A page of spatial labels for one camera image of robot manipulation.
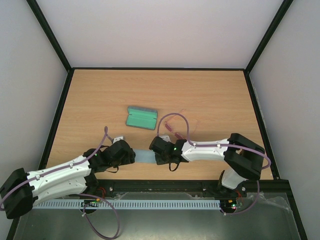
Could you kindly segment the light blue cleaning cloth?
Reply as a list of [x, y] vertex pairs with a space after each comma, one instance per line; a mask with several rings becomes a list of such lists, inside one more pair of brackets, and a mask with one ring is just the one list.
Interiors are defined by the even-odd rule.
[[145, 164], [155, 164], [156, 157], [155, 153], [151, 150], [134, 149], [135, 162]]

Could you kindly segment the grey glasses case green lining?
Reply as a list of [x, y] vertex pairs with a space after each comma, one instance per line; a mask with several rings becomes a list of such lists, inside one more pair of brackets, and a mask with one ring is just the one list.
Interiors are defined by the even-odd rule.
[[125, 124], [128, 127], [155, 130], [158, 119], [157, 110], [138, 106], [128, 106], [127, 112], [128, 116]]

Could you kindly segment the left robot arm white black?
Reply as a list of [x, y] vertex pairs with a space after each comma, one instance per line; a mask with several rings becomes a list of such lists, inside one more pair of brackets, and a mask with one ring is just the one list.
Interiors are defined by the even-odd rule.
[[96, 173], [133, 164], [136, 154], [123, 139], [110, 146], [91, 148], [68, 162], [42, 170], [14, 170], [0, 188], [0, 209], [8, 219], [28, 213], [33, 207], [67, 195], [95, 193]]

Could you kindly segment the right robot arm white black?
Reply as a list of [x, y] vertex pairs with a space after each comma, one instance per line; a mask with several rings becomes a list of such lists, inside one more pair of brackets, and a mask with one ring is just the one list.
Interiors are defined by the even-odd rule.
[[149, 145], [157, 165], [179, 166], [194, 161], [222, 161], [228, 169], [219, 177], [218, 191], [229, 196], [245, 181], [259, 181], [263, 170], [265, 150], [239, 133], [217, 141], [178, 139], [175, 143], [156, 136]]

